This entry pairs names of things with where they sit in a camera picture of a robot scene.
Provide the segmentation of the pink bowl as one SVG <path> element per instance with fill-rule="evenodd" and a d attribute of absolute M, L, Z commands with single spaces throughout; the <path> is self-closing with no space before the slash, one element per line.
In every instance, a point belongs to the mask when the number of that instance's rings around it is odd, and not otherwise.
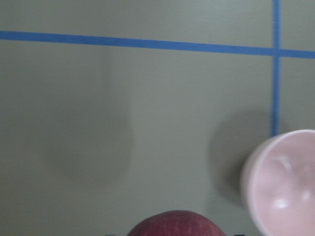
<path fill-rule="evenodd" d="M 263 236 L 315 234 L 315 132 L 270 138 L 247 158 L 240 193 Z"/>

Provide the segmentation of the red apple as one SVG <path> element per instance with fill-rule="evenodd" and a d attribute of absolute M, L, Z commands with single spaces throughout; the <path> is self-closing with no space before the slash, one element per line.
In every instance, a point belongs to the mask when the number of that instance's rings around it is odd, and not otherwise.
<path fill-rule="evenodd" d="M 151 216 L 134 226 L 129 236 L 224 236 L 208 218 L 192 211 L 173 210 Z"/>

